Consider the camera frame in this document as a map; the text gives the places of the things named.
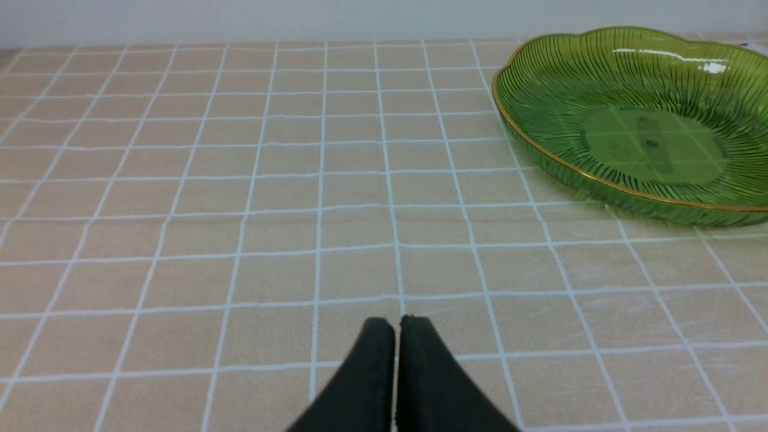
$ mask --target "green glass plate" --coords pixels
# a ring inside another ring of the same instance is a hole
[[[648,28],[546,35],[493,95],[534,162],[589,198],[681,224],[768,221],[768,57]]]

